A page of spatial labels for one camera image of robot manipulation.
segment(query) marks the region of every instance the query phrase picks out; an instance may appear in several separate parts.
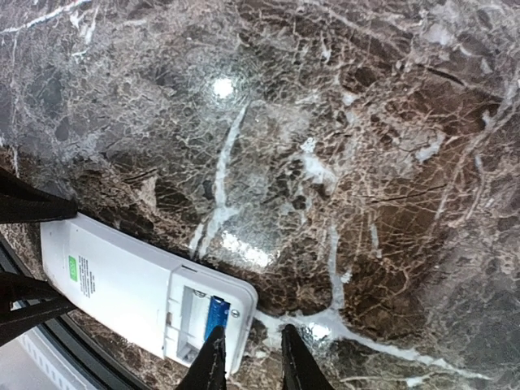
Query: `battery compartment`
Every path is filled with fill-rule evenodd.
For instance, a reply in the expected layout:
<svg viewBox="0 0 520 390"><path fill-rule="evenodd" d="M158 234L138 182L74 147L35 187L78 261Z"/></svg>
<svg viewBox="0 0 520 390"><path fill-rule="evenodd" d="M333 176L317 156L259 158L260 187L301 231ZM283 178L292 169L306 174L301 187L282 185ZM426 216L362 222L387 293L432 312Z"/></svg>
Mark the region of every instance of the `battery compartment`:
<svg viewBox="0 0 520 390"><path fill-rule="evenodd" d="M184 286L177 357L191 364L204 345L211 296Z"/></svg>

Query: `green label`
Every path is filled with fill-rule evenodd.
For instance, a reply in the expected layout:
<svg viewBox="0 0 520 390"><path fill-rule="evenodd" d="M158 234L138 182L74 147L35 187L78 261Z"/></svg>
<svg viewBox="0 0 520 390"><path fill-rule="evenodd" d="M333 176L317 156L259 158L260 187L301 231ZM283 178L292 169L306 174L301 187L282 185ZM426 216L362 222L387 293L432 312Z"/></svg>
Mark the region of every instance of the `green label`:
<svg viewBox="0 0 520 390"><path fill-rule="evenodd" d="M69 275L71 276L71 279L75 282L78 281L78 267L76 264L76 259L72 256L68 257L68 271Z"/></svg>

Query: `marble surface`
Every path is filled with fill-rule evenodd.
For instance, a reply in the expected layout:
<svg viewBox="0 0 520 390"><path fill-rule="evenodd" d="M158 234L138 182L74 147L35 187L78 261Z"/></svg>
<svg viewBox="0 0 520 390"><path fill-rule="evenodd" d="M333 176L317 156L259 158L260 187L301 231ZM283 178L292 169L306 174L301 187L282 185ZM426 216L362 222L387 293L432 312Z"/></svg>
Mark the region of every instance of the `marble surface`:
<svg viewBox="0 0 520 390"><path fill-rule="evenodd" d="M338 389L520 388L516 0L0 2L0 163L248 280ZM35 275L37 229L1 232ZM153 388L185 373L82 313Z"/></svg>

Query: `blue battery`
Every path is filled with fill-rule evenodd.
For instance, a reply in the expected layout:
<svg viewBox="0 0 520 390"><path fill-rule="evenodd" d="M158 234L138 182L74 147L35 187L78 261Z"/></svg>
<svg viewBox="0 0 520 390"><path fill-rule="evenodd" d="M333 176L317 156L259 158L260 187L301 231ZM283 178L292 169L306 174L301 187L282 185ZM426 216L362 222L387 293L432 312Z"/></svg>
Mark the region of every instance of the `blue battery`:
<svg viewBox="0 0 520 390"><path fill-rule="evenodd" d="M208 321L206 323L206 333L204 341L208 340L215 327L226 327L228 324L229 307L231 304L219 297L211 297L210 310L208 311Z"/></svg>

